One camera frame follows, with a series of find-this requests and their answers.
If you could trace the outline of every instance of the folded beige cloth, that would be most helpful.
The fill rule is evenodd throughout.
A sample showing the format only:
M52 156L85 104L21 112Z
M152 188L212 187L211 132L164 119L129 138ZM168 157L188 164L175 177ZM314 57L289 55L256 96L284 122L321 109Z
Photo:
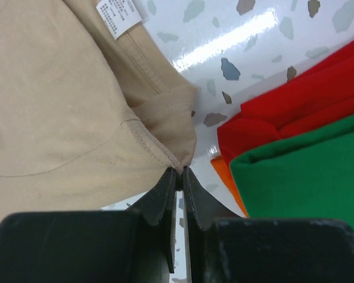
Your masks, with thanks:
M0 0L0 221L98 209L182 171L195 88L139 24L115 41L96 0Z

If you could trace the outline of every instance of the beige garment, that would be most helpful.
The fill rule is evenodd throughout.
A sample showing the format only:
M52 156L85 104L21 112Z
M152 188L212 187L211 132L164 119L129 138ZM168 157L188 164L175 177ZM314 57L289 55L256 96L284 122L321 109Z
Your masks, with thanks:
M195 88L94 0L0 0L0 221L98 209L189 165Z

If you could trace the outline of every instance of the speckled surface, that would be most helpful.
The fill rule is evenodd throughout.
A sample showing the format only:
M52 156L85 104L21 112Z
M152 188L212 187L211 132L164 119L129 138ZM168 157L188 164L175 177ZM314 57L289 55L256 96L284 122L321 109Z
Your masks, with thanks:
M200 88L192 113L198 144L191 168L207 191L243 215L209 163L219 154L217 127L238 113L242 102L292 80L354 39L354 0L134 3L164 56ZM181 198L179 193L176 219L183 218ZM183 220L176 222L171 282L186 282Z

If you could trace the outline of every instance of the red cloth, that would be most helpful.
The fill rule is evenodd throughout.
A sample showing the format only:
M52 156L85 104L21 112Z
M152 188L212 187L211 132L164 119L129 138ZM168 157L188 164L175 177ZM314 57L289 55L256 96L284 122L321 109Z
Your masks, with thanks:
M241 105L218 128L229 164L242 153L354 114L354 41L281 87Z

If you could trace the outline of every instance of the folded green garment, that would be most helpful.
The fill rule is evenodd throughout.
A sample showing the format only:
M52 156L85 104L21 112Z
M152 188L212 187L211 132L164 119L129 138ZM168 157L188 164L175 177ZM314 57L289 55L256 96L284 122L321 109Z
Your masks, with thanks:
M354 228L354 115L236 157L250 217L343 219Z

